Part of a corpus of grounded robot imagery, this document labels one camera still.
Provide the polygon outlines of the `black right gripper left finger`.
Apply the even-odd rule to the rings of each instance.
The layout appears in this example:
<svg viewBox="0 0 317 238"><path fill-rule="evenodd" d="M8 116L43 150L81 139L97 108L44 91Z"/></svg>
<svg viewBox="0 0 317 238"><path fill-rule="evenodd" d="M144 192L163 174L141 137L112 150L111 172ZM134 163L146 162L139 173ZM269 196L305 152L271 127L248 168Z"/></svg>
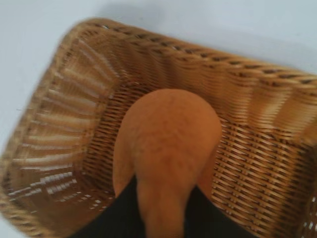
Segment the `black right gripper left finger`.
<svg viewBox="0 0 317 238"><path fill-rule="evenodd" d="M88 225L75 232L73 238L144 238L145 227L138 210L136 177Z"/></svg>

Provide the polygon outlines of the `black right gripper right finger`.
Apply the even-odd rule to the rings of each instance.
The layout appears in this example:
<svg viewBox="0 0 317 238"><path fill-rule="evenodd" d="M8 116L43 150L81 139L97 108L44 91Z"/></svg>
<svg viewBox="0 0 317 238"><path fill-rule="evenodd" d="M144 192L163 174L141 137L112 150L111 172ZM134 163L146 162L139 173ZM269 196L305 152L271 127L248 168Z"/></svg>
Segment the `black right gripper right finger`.
<svg viewBox="0 0 317 238"><path fill-rule="evenodd" d="M185 210L186 238L251 238L253 235L224 215L195 187Z"/></svg>

